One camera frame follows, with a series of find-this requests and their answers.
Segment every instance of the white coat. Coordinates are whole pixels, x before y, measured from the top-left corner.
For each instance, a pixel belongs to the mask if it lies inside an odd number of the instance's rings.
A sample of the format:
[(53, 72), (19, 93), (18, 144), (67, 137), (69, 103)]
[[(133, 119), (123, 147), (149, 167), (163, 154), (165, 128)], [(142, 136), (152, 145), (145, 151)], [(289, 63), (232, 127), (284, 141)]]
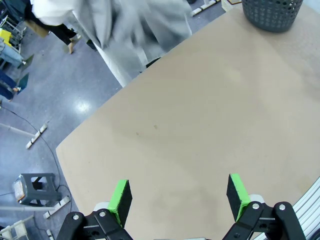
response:
[(123, 87), (191, 35), (185, 0), (34, 0), (32, 11), (47, 25), (73, 12)]

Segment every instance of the wooden table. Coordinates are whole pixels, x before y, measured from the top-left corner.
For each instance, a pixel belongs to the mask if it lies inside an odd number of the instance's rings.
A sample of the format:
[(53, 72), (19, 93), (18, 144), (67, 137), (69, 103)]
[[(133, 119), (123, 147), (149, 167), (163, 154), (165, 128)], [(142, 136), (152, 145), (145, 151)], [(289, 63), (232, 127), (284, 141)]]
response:
[(276, 34), (235, 8), (139, 75), (57, 148), (79, 210), (130, 179), (133, 239), (218, 240), (229, 173), (294, 204), (320, 174), (319, 22), (302, 6)]

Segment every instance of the gray basket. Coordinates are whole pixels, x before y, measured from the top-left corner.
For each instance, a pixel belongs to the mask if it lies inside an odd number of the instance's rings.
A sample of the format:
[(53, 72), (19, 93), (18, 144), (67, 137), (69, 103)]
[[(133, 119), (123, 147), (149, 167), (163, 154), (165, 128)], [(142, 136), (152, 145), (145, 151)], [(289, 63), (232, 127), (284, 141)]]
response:
[(287, 31), (294, 23), (303, 0), (242, 0), (246, 18), (270, 32)]

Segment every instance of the stool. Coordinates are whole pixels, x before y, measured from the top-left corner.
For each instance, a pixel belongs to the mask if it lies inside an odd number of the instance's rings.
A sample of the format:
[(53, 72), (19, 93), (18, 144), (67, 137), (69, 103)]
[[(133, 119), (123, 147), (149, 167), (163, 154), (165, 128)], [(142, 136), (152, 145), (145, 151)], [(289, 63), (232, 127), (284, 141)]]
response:
[(57, 192), (54, 185), (53, 173), (22, 173), (13, 184), (14, 193), (20, 204), (43, 207), (50, 206), (62, 199), (62, 194)]

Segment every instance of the floor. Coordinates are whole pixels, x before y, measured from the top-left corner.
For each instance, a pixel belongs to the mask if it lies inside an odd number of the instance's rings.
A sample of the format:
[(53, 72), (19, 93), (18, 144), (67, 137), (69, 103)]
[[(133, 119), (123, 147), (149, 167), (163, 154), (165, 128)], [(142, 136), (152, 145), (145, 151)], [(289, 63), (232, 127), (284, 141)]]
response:
[[(202, 4), (202, 0), (197, 0), (192, 8)], [(195, 33), (223, 13), (219, 2), (190, 18), (190, 27)], [(100, 55), (91, 50), (83, 40), (76, 44), (74, 54), (70, 55), (65, 53), (63, 43), (54, 35), (41, 38), (27, 30), (23, 39), (22, 55), (29, 57), (33, 54), (33, 62), (25, 71), (7, 67), (6, 72), (13, 79), (29, 73), (29, 80), (25, 90), (15, 96), (12, 102), (4, 99), (2, 105), (27, 119), (37, 129), (48, 122), (43, 138), (56, 155), (58, 144), (116, 94), (121, 86)], [(0, 122), (34, 132), (28, 123), (5, 109), (0, 109)], [(19, 206), (13, 194), (1, 195), (13, 191), (12, 184), (21, 173), (54, 173), (55, 183), (59, 182), (54, 157), (44, 141), (39, 139), (26, 150), (28, 141), (27, 137), (0, 128), (0, 206)], [(60, 184), (66, 185), (63, 174)], [(59, 192), (62, 196), (69, 194), (65, 187), (61, 187)], [(70, 207), (69, 203), (48, 220), (43, 219), (43, 212), (36, 212), (36, 224), (41, 229), (50, 229), (56, 238)], [(78, 210), (74, 201), (72, 210)], [(11, 225), (32, 214), (34, 213), (0, 210), (0, 226)], [(26, 227), (29, 239), (48, 239), (43, 230), (35, 228), (33, 220), (27, 222)]]

